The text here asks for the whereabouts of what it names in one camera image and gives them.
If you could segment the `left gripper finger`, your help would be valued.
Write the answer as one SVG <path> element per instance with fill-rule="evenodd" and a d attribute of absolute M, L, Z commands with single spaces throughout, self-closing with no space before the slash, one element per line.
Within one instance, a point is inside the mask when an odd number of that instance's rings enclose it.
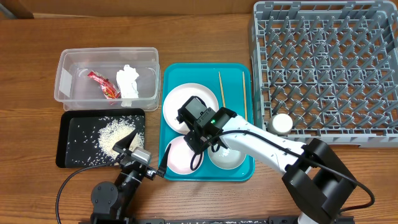
<path fill-rule="evenodd" d="M 167 172 L 168 156 L 169 156 L 171 146 L 172 146 L 172 144 L 169 143 L 165 150 L 164 156 L 160 162 L 160 165 L 158 166 L 157 175 L 160 177 L 164 177 Z"/>
<path fill-rule="evenodd" d="M 126 137 L 122 138 L 118 142 L 116 142 L 113 146 L 113 151 L 116 151 L 120 154 L 131 154 L 132 151 L 129 149 L 132 141 L 134 140 L 137 134 L 137 130 L 133 130 Z"/>

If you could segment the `pile of rice grains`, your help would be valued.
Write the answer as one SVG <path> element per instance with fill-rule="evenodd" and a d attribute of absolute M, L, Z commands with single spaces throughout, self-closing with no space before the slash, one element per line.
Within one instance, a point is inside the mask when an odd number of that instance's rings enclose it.
<path fill-rule="evenodd" d="M 114 144 L 133 130 L 137 134 L 129 149 L 143 148 L 144 128 L 143 115 L 73 118 L 68 130 L 65 165 L 89 167 L 114 161 L 119 155 L 113 151 Z"/>

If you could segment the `red sauce packet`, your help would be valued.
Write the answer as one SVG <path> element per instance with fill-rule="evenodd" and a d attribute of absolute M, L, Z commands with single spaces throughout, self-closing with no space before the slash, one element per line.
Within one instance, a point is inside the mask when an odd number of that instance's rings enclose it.
<path fill-rule="evenodd" d="M 101 91 L 103 92 L 105 98 L 107 99 L 117 99 L 120 98 L 121 92 L 120 90 L 112 83 L 110 82 L 107 78 L 102 76 L 99 72 L 96 71 L 91 71 L 88 74 L 88 77 L 96 81 L 100 88 Z"/>

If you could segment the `white paper napkin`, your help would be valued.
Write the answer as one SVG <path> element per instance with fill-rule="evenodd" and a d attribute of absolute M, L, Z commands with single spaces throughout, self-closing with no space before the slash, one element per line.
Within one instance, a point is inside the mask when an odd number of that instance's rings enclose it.
<path fill-rule="evenodd" d="M 131 107 L 132 99 L 139 97 L 137 90 L 137 79 L 139 74 L 135 68 L 125 65 L 122 70 L 116 74 L 116 81 L 121 92 L 122 107 Z"/>

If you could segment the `white cup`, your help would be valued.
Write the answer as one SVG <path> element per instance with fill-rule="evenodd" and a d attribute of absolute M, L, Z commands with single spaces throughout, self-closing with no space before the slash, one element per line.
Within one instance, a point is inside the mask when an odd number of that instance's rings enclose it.
<path fill-rule="evenodd" d="M 274 115 L 267 126 L 270 133 L 277 135 L 286 135 L 291 132 L 293 128 L 293 120 L 287 114 Z"/>

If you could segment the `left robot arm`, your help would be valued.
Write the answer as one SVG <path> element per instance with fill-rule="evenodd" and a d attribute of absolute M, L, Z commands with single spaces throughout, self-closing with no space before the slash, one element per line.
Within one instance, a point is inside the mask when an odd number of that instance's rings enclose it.
<path fill-rule="evenodd" d="M 113 151 L 118 153 L 115 162 L 121 171 L 114 182 L 101 182 L 92 190 L 91 223 L 134 223 L 127 209 L 138 187 L 145 178 L 154 180 L 156 176 L 165 176 L 168 156 L 164 156 L 159 168 L 155 169 L 150 166 L 152 156 L 149 151 L 141 147 L 129 149 L 136 134 L 133 130 L 114 144 Z"/>

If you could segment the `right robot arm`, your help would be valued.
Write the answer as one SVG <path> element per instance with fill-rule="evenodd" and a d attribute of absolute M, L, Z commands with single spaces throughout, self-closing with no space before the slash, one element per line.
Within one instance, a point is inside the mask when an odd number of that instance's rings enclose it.
<path fill-rule="evenodd" d="M 299 223 L 333 223 L 356 185 L 331 147 L 319 140 L 291 141 L 269 133 L 227 108 L 206 107 L 196 96 L 177 111 L 189 132 L 184 140 L 196 154 L 212 146 L 242 152 L 269 166 L 301 210 Z"/>

